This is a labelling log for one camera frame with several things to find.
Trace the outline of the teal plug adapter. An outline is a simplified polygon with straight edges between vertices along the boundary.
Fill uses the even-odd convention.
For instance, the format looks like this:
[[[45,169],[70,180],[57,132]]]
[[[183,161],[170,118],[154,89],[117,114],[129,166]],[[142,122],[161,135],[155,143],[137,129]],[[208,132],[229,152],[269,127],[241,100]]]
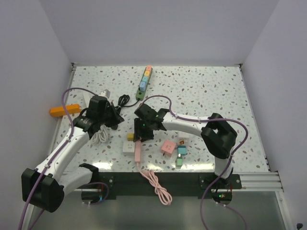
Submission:
[[[183,145],[179,145],[177,147],[177,153],[180,156],[186,156],[188,154],[187,147]]]

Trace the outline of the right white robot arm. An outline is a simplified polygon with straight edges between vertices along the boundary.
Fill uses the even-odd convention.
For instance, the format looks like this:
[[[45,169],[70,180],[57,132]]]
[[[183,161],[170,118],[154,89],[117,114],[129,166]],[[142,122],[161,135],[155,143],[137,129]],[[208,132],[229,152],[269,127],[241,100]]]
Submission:
[[[150,139],[154,130],[177,131],[202,138],[207,150],[214,156],[214,184],[219,188],[230,184],[233,169],[227,164],[237,133],[220,114],[212,113],[209,117],[183,116],[165,108],[155,111],[144,103],[134,113],[141,127],[149,131]]]

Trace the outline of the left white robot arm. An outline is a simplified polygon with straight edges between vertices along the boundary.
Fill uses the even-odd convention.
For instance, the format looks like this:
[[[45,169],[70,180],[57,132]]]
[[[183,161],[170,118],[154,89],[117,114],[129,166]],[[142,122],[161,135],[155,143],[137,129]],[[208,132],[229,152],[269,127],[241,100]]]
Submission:
[[[64,197],[80,186],[94,188],[99,184],[99,169],[82,163],[72,174],[63,175],[76,153],[100,130],[113,127],[124,119],[106,97],[90,99],[85,114],[73,120],[67,136],[34,170],[26,169],[22,176],[23,200],[50,213],[56,211]]]

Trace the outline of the white power strip cartoon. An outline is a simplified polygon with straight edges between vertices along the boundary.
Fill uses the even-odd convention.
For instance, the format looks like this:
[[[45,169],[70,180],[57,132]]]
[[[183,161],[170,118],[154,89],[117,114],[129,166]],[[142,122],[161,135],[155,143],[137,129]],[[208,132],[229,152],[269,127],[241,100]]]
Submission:
[[[190,135],[187,133],[178,134],[178,145],[187,146],[189,144]]]

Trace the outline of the white cube adapter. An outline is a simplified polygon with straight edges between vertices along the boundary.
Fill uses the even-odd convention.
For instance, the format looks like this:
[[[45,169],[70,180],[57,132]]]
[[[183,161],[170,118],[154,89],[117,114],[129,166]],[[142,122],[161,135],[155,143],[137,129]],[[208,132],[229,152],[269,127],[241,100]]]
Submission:
[[[124,155],[132,156],[135,152],[135,144],[133,141],[124,141],[122,152]]]

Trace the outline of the pink cube plug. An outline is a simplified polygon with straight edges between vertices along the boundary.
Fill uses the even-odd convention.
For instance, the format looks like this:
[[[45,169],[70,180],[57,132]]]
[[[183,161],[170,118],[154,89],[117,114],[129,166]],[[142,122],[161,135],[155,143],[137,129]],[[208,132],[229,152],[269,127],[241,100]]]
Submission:
[[[177,144],[175,142],[172,142],[170,140],[165,140],[161,147],[162,155],[167,157],[172,157],[176,146]]]

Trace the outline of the yellow small plug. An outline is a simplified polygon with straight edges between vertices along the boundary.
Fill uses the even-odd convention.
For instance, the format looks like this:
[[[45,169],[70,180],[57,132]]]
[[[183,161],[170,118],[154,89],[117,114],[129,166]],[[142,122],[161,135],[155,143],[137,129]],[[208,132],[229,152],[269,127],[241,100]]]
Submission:
[[[127,140],[128,141],[134,141],[134,134],[133,133],[128,133],[127,134]]]

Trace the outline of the pink power strip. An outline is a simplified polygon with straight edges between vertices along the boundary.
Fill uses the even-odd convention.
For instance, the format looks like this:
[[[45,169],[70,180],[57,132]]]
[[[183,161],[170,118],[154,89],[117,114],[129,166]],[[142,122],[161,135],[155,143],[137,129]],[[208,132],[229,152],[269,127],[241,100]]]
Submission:
[[[135,149],[134,149],[134,161],[136,164],[141,162],[141,147],[142,143],[140,140],[135,142]]]

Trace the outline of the green plug adapter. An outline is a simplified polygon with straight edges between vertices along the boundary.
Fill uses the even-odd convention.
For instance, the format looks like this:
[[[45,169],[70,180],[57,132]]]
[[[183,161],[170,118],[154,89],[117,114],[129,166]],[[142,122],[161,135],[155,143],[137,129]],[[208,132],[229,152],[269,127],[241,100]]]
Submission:
[[[180,169],[183,165],[183,158],[181,155],[178,155],[176,158],[176,168]]]

